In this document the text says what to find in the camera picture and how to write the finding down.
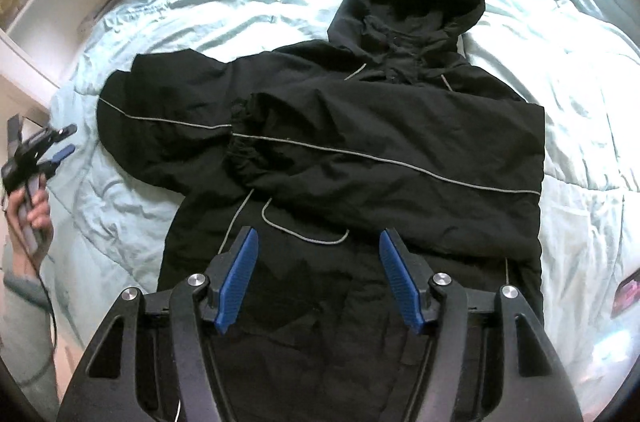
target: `light blue comforter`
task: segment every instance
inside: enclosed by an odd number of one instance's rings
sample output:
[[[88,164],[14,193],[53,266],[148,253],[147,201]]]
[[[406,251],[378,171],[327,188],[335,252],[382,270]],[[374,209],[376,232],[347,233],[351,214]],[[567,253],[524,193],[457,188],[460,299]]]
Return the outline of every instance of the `light blue comforter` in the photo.
[[[229,61],[325,38],[340,2],[124,0],[94,28],[51,109],[53,125],[79,129],[78,150],[50,184],[57,237],[47,280],[82,344],[123,288],[155,290],[181,200],[132,179],[98,142],[96,100],[108,75],[138,53],[193,48]],[[640,267],[637,44],[640,0],[486,0],[463,36],[471,63],[546,110],[545,324],[585,413],[609,394],[599,380],[610,362],[594,364],[596,343],[640,327],[637,307],[610,320],[617,285]]]

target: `human hand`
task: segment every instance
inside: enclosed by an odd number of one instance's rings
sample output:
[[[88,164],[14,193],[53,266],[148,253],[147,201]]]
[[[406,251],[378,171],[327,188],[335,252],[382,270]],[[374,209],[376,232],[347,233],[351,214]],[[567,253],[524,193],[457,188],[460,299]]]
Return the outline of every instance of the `human hand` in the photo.
[[[16,190],[9,195],[5,216],[9,227],[11,244],[14,248],[15,275],[35,277],[40,271],[40,265],[47,255],[53,240],[51,208],[49,207],[49,193],[47,193],[46,186],[47,180],[44,175],[40,175],[40,188],[33,196],[33,208],[27,214],[25,223],[21,222],[18,217],[18,209],[25,199],[24,189]],[[42,246],[31,256],[28,256],[29,249],[22,234],[22,229],[27,223],[32,229],[39,229],[44,237]]]

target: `silver bolt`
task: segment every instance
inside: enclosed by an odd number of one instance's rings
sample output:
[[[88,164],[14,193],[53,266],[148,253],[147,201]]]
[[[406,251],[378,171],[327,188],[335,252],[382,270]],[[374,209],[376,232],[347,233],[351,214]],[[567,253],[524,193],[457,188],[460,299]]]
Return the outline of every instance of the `silver bolt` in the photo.
[[[449,274],[445,274],[444,272],[438,272],[433,275],[433,282],[436,285],[441,285],[441,287],[445,287],[451,283],[451,277]]]
[[[205,280],[206,278],[204,277],[204,274],[191,274],[187,279],[187,283],[189,283],[189,285],[191,285],[192,287],[199,287],[204,283]]]
[[[518,289],[511,285],[505,285],[502,287],[502,295],[509,299],[513,299],[514,297],[518,297]]]
[[[133,287],[129,287],[122,291],[120,297],[122,297],[124,301],[131,301],[132,299],[135,299],[137,295],[138,290]]]

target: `black jacket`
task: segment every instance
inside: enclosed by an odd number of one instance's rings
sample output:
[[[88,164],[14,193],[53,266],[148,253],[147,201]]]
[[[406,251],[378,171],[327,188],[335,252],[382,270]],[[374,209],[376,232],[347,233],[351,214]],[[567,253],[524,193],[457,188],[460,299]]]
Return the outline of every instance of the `black jacket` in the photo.
[[[378,261],[386,227],[466,287],[497,291],[508,260],[542,316],[544,112],[457,53],[483,12],[484,0],[344,0],[328,42],[227,64],[138,56],[105,84],[102,144],[185,195],[159,290],[242,225],[258,230],[238,323],[215,342],[241,420],[399,420],[424,342]]]

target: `hood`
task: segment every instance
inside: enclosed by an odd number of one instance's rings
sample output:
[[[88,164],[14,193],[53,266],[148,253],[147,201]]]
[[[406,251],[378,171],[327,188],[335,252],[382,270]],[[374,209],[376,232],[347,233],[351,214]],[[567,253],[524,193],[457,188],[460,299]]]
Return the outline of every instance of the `hood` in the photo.
[[[409,54],[434,66],[434,54],[454,52],[458,36],[483,13],[484,0],[343,0],[328,36],[364,62]]]

